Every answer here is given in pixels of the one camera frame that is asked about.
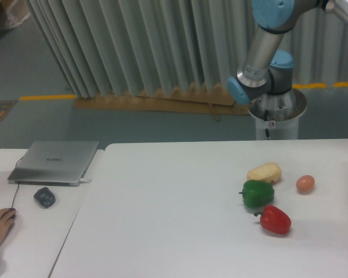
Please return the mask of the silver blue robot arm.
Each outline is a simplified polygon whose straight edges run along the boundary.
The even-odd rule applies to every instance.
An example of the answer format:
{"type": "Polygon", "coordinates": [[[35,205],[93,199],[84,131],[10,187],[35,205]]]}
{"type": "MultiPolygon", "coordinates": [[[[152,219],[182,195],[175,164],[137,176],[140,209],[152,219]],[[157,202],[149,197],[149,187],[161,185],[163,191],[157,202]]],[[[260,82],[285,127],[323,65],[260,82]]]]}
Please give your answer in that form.
{"type": "Polygon", "coordinates": [[[245,61],[227,81],[236,102],[249,104],[263,94],[280,95],[292,89],[293,59],[279,46],[299,17],[315,8],[348,24],[348,1],[252,1],[257,31],[245,61]]]}

